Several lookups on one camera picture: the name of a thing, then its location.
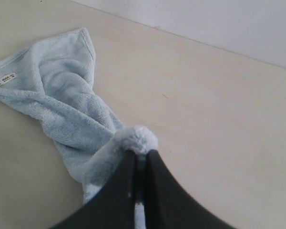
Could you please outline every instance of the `clothing label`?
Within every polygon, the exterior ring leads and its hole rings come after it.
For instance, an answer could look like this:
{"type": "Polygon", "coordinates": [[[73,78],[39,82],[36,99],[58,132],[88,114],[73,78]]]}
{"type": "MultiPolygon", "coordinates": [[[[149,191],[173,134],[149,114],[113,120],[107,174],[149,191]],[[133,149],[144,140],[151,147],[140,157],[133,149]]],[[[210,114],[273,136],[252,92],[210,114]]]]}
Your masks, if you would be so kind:
{"type": "Polygon", "coordinates": [[[3,84],[6,84],[8,83],[9,81],[15,79],[17,77],[17,74],[16,73],[11,73],[11,74],[8,74],[6,76],[3,76],[1,79],[0,79],[0,86],[3,85],[3,84]]]}

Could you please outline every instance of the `wall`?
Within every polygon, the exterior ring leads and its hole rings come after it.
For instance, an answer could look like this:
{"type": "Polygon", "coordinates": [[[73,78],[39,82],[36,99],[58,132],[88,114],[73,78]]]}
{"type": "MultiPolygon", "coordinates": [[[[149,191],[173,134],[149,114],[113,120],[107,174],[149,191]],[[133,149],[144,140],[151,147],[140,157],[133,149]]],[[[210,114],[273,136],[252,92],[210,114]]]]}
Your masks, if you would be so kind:
{"type": "Polygon", "coordinates": [[[74,0],[286,67],[286,0],[74,0]]]}

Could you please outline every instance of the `crumpled towel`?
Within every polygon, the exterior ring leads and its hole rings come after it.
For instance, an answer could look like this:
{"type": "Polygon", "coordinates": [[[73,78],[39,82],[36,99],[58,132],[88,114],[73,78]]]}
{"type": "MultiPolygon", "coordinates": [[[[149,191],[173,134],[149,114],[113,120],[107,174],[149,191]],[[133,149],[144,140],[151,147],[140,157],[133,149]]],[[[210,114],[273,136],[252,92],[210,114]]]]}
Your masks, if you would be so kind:
{"type": "MultiPolygon", "coordinates": [[[[157,149],[144,126],[125,128],[92,90],[95,51],[85,28],[39,41],[0,62],[0,101],[38,119],[54,140],[70,175],[82,183],[84,203],[106,183],[126,149],[157,149]]],[[[145,228],[142,204],[136,227],[145,228]]]]}

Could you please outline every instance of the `towel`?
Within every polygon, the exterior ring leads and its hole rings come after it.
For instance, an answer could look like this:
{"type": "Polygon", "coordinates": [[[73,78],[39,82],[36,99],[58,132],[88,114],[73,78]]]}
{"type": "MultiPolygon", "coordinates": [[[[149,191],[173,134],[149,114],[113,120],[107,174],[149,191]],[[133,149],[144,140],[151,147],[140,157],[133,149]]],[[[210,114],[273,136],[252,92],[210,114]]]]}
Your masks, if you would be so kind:
{"type": "MultiPolygon", "coordinates": [[[[126,149],[157,149],[144,126],[125,127],[93,92],[95,50],[85,28],[36,42],[0,62],[0,101],[38,119],[54,140],[88,202],[106,183],[126,149]]],[[[135,224],[145,228],[144,209],[135,224]]]]}

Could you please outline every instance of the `light blue towel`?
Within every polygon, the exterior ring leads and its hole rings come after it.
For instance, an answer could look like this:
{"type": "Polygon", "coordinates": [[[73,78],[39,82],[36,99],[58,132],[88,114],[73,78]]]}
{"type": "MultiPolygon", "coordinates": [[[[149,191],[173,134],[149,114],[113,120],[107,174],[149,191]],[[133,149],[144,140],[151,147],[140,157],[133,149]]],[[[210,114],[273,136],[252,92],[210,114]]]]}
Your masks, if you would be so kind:
{"type": "MultiPolygon", "coordinates": [[[[70,175],[82,183],[84,203],[108,180],[124,150],[146,154],[158,147],[152,132],[125,128],[93,92],[94,66],[85,28],[39,41],[0,62],[0,101],[40,120],[70,175]]],[[[135,216],[136,227],[144,229],[141,204],[135,216]]]]}

